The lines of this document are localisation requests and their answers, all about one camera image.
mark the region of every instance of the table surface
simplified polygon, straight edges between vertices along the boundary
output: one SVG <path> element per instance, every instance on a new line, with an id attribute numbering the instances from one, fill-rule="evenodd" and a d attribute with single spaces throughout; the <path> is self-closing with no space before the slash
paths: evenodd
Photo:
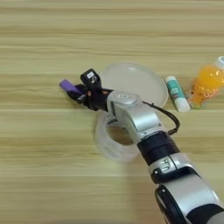
<path id="1" fill-rule="evenodd" d="M 187 88 L 223 54 L 223 11 L 221 0 L 0 0 L 0 222 L 164 223 L 145 162 L 103 157 L 98 114 L 58 84 L 134 61 Z M 203 110 L 165 106 L 181 121 L 179 148 L 221 199 L 223 102 L 220 92 Z"/>

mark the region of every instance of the purple clip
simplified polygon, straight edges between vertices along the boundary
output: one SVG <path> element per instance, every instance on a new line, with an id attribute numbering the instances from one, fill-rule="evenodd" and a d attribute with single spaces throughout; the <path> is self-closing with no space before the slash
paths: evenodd
<path id="1" fill-rule="evenodd" d="M 59 85 L 66 92 L 73 91 L 77 94 L 80 94 L 80 95 L 82 94 L 82 92 L 68 80 L 63 80 Z"/>

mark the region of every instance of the bottle label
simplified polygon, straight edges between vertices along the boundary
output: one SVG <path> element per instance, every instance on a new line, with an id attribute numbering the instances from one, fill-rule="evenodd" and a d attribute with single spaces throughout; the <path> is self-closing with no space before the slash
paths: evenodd
<path id="1" fill-rule="evenodd" d="M 176 100 L 178 98 L 185 98 L 185 95 L 176 80 L 168 81 L 167 87 L 173 100 Z"/>
<path id="2" fill-rule="evenodd" d="M 192 84 L 191 92 L 188 94 L 188 102 L 192 108 L 200 109 L 208 99 L 214 97 L 218 89 L 208 89 L 201 86 L 197 79 Z"/>

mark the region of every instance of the robotic arm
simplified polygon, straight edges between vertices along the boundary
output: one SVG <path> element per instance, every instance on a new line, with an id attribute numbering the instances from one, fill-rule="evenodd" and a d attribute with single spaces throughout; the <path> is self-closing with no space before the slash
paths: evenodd
<path id="1" fill-rule="evenodd" d="M 210 186 L 199 175 L 189 158 L 170 138 L 178 130 L 167 131 L 154 109 L 136 94 L 102 88 L 100 76 L 90 69 L 80 76 L 84 85 L 60 83 L 67 94 L 92 110 L 107 111 L 128 131 L 158 185 L 155 196 L 167 224 L 223 224 L 223 206 Z"/>

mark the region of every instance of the glue stick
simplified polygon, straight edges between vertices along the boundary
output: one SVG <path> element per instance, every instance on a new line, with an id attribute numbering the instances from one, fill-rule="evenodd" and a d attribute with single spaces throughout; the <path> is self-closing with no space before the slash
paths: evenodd
<path id="1" fill-rule="evenodd" d="M 171 98 L 173 99 L 177 110 L 179 112 L 187 112 L 191 108 L 189 106 L 188 101 L 185 98 L 185 95 L 177 81 L 177 79 L 174 76 L 169 76 L 165 79 L 166 85 L 169 89 Z"/>

